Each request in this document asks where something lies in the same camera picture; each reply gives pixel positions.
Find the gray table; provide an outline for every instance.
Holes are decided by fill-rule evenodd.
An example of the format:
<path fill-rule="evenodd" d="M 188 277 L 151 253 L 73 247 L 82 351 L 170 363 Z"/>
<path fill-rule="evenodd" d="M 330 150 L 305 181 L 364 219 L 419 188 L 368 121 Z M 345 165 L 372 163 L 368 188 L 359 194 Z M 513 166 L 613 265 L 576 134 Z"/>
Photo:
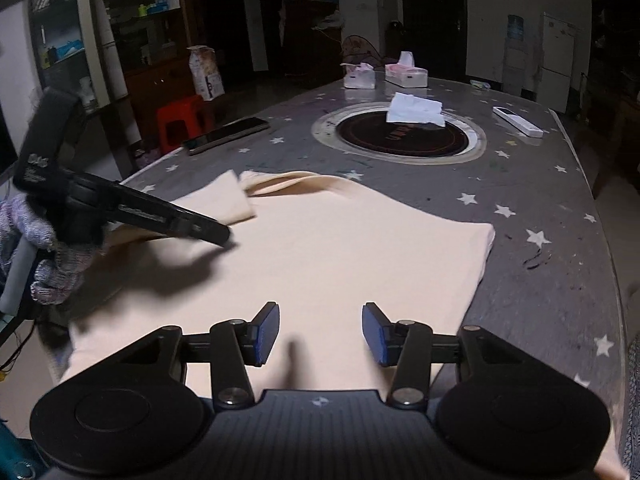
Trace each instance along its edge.
<path fill-rule="evenodd" d="M 363 100 L 390 101 L 397 90 L 379 80 L 364 99 L 340 82 L 306 92 L 258 114 L 272 124 L 270 130 L 196 156 L 179 152 L 129 185 L 174 200 L 229 169 L 336 175 L 353 170 L 365 186 L 412 207 L 457 221 L 490 222 L 495 242 L 465 322 L 588 384 L 620 420 L 625 345 L 617 283 L 589 187 L 552 115 L 514 96 L 431 79 L 428 90 L 414 93 L 441 101 L 484 130 L 487 149 L 478 159 L 408 166 L 348 155 L 312 138 L 311 126 L 322 115 Z M 539 145 L 516 136 L 492 113 L 494 105 L 512 108 L 548 133 Z M 276 138 L 282 142 L 271 142 Z M 477 203 L 457 200 L 463 193 Z M 498 214 L 497 205 L 516 214 Z M 453 382 L 452 367 L 443 368 L 433 394 Z"/>

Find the stool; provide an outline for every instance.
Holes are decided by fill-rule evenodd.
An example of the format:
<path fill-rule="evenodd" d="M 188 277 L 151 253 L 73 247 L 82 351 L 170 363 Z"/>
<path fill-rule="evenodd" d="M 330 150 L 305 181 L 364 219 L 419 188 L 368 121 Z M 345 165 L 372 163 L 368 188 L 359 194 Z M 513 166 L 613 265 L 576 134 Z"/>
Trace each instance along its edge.
<path fill-rule="evenodd" d="M 156 110 L 163 155 L 180 147 L 183 140 L 199 137 L 214 128 L 214 120 L 199 95 L 172 101 Z"/>

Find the remote control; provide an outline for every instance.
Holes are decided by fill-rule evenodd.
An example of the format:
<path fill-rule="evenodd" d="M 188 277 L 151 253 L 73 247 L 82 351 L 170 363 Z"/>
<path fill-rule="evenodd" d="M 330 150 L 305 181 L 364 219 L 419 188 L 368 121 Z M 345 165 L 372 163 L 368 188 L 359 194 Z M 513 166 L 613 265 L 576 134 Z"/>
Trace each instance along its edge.
<path fill-rule="evenodd" d="M 544 133 L 535 124 L 531 124 L 524 117 L 521 117 L 520 115 L 512 112 L 508 108 L 494 106 L 494 114 L 498 115 L 499 117 L 502 117 L 505 121 L 515 126 L 517 129 L 519 129 L 523 134 L 525 134 L 528 137 L 540 138 Z"/>

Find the white refrigerator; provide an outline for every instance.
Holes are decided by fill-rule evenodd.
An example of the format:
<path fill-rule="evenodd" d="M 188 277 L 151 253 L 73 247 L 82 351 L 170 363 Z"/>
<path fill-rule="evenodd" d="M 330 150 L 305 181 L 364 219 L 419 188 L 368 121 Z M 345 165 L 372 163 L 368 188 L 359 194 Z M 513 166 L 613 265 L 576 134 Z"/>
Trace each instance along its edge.
<path fill-rule="evenodd" d="M 536 101 L 564 113 L 574 64 L 576 28 L 571 24 L 542 16 L 542 65 L 540 67 Z"/>

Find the person's hand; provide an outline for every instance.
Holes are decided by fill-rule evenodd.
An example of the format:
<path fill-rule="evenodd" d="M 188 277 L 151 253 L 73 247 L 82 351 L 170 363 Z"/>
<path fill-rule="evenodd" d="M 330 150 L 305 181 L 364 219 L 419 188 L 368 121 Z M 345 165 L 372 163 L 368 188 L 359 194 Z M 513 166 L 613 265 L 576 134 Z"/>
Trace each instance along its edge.
<path fill-rule="evenodd" d="M 59 242 L 53 226 L 38 216 L 27 196 L 19 194 L 0 203 L 0 285 L 4 285 L 20 238 L 53 252 L 36 268 L 31 297 L 41 304 L 60 304 L 82 285 L 82 273 L 98 252 L 95 246 L 68 246 Z"/>

